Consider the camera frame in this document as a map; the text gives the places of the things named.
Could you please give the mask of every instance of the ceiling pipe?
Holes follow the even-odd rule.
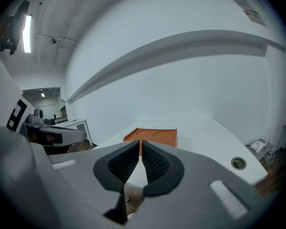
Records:
[[[33,36],[40,36],[40,37],[47,37],[47,38],[55,38],[55,39],[57,39],[57,40],[64,40],[64,41],[66,41],[66,42],[77,43],[77,41],[70,40],[70,39],[64,39],[64,38],[58,37],[58,36],[50,36],[50,35],[42,35],[42,34],[33,34]]]
[[[77,11],[75,12],[75,14],[72,16],[72,18],[71,18],[71,20],[70,20],[70,22],[69,22],[69,24],[68,24],[68,26],[67,26],[67,29],[66,29],[66,31],[65,31],[65,33],[64,33],[64,35],[63,35],[63,37],[62,37],[62,39],[61,39],[61,43],[60,43],[60,45],[59,45],[59,49],[61,48],[63,41],[66,40],[66,35],[67,35],[67,32],[68,32],[68,29],[69,29],[71,23],[73,22],[75,16],[78,14],[78,12],[81,10],[81,8],[85,5],[85,3],[86,3],[87,1],[88,1],[88,0],[84,0],[84,1],[82,2],[82,4],[80,5],[80,7],[79,7],[79,8],[77,9]]]

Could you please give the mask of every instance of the ceiling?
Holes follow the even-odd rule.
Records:
[[[25,90],[23,91],[23,97],[26,96],[41,96],[41,93],[45,94],[46,97],[49,96],[57,96],[60,94],[60,88],[42,88],[42,89],[35,89],[35,90]]]
[[[8,7],[9,15],[16,12],[23,0]],[[116,0],[28,0],[31,22],[31,53],[25,53],[20,39],[17,51],[0,52],[7,69],[32,70],[64,68],[72,52],[93,20]]]

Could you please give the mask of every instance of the wooden floor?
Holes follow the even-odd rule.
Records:
[[[286,184],[286,149],[278,153],[275,160],[264,168],[268,175],[255,188],[261,196],[268,197]]]
[[[81,151],[87,151],[95,148],[97,145],[93,144],[93,146],[90,146],[89,141],[86,139],[81,143],[76,143],[73,146],[70,146],[68,149],[68,153],[74,153],[74,152],[81,152]]]
[[[129,200],[125,202],[126,205],[126,214],[130,215],[135,213],[139,206],[143,202],[143,191],[136,189],[134,187],[125,185],[124,186],[124,197],[128,197]]]

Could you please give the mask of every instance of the fluorescent light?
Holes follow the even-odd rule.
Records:
[[[31,52],[31,46],[30,46],[31,19],[32,19],[32,16],[27,15],[27,18],[25,20],[25,27],[22,32],[23,47],[24,47],[25,52]]]

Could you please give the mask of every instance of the white table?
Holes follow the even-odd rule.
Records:
[[[88,127],[87,127],[86,120],[75,119],[73,121],[66,121],[66,122],[63,122],[63,123],[60,123],[60,124],[56,124],[56,125],[53,125],[53,126],[84,131],[86,133],[86,139],[89,141],[90,146],[93,145],[92,139],[91,139]]]
[[[250,151],[211,117],[199,117],[191,121],[135,122],[96,148],[123,142],[123,138],[135,128],[177,129],[177,147],[179,149],[212,158],[252,185],[264,179],[267,175],[266,170]],[[246,168],[243,170],[233,168],[231,160],[234,157],[243,158],[247,164]],[[127,183],[140,189],[147,185],[145,168],[141,157]]]

